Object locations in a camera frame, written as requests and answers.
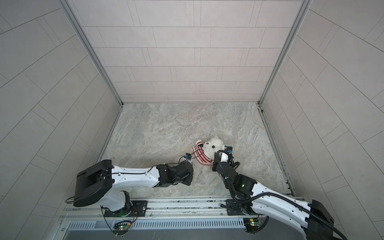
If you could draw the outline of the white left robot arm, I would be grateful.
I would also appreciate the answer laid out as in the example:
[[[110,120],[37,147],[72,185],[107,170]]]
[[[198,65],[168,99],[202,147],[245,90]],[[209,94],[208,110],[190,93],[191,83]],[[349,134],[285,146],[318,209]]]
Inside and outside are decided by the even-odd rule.
[[[99,204],[118,212],[130,207],[129,193],[125,188],[167,188],[177,184],[189,186],[193,172],[189,160],[143,169],[122,168],[112,165],[111,160],[102,160],[78,173],[73,206],[80,208]]]

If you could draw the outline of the red white striped shirt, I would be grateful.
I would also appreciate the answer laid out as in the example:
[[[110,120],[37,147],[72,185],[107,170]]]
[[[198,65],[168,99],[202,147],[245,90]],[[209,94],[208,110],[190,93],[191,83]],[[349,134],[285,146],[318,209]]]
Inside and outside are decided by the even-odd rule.
[[[197,160],[197,162],[201,165],[211,166],[213,164],[214,160],[206,154],[204,144],[201,140],[198,140],[195,146],[193,146],[192,155],[193,159]]]

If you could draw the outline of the white plush teddy bear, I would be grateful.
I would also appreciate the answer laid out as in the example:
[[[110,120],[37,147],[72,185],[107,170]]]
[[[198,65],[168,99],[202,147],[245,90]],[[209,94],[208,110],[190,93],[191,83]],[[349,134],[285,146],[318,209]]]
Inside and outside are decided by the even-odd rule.
[[[218,150],[224,150],[224,142],[217,136],[211,138],[210,140],[204,142],[203,140],[201,140],[204,144],[204,150],[206,152],[206,154],[212,158],[213,160],[215,159],[215,153],[218,151]],[[212,170],[212,166],[205,166],[205,165],[201,165],[203,166],[203,169],[204,171],[211,171]]]

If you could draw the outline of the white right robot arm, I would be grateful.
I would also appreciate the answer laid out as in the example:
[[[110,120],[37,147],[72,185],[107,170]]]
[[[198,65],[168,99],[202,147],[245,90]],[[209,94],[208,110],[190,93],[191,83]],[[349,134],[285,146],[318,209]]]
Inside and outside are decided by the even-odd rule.
[[[308,203],[287,197],[237,173],[230,155],[224,150],[215,153],[213,171],[220,175],[243,213],[275,219],[297,230],[307,240],[333,239],[335,221],[322,203],[316,200]]]

